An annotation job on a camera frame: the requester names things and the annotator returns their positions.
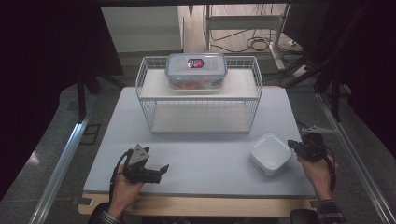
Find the table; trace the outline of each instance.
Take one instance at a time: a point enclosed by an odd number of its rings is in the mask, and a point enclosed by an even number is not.
[[[310,208],[315,193],[295,155],[281,171],[265,176],[248,158],[267,133],[300,140],[284,89],[263,88],[249,134],[174,134],[149,131],[135,88],[124,88],[84,186],[81,214],[108,200],[108,182],[121,154],[139,143],[150,147],[146,167],[170,164],[159,185],[146,184],[134,208],[141,216],[286,217]]]

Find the person's hand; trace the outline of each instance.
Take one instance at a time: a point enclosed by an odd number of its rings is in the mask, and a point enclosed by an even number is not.
[[[115,180],[113,198],[108,208],[108,214],[120,219],[127,207],[132,205],[143,187],[143,183],[131,184],[122,174],[123,165],[119,167]]]
[[[304,173],[314,187],[318,200],[323,201],[332,199],[332,191],[330,190],[332,178],[326,161],[323,159],[316,162],[306,161],[300,156],[297,156],[297,160],[303,166]],[[329,160],[333,163],[332,157],[329,156]]]

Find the white wire rack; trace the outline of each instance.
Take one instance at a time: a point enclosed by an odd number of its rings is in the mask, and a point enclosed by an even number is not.
[[[174,91],[164,73],[167,57],[143,59],[136,92],[153,133],[249,133],[262,96],[253,56],[226,57],[219,91]]]

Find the gray floor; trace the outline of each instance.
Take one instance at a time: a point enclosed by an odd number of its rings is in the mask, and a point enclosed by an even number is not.
[[[156,55],[168,54],[169,52],[161,52]],[[252,54],[256,55],[259,60],[264,74],[264,85],[285,84],[292,79],[291,76],[283,77],[276,71],[275,63],[269,52],[253,52]],[[145,54],[122,53],[120,60],[125,77],[116,77],[116,79],[123,81],[128,86],[133,86],[135,74],[137,74],[143,55]],[[295,61],[298,57],[288,55],[287,60]],[[332,125],[319,105],[318,97],[313,92],[312,85],[315,80],[316,77],[309,78],[288,90],[291,107],[295,117],[304,124],[330,129]],[[86,177],[120,95],[120,88],[101,78],[99,81],[102,91],[96,95],[95,108],[89,122],[89,125],[100,125],[97,139],[91,145],[80,144],[78,146],[64,181],[56,194],[47,218],[45,218],[45,223],[88,222],[89,217],[78,213],[77,201],[82,195]],[[347,104],[347,97],[341,99],[340,116],[341,124],[367,167],[367,172],[383,193],[389,207],[395,208],[396,177],[392,171],[396,169],[396,160],[356,116]],[[62,93],[58,111],[37,145],[35,153],[21,170],[3,201],[0,202],[1,223],[29,222],[77,120],[77,88],[72,86]],[[340,163],[335,196],[349,223],[383,223],[337,133],[326,133],[323,136],[326,145],[334,151]],[[92,135],[87,135],[82,138],[81,142],[90,143],[92,140]],[[279,223],[289,222],[287,218],[281,218]]]

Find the plastic food container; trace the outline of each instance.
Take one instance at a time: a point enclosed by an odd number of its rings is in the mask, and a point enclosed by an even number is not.
[[[227,63],[223,54],[171,54],[165,74],[173,90],[215,91],[222,87]]]
[[[291,150],[272,133],[261,138],[250,151],[251,160],[265,175],[273,175],[291,155]]]

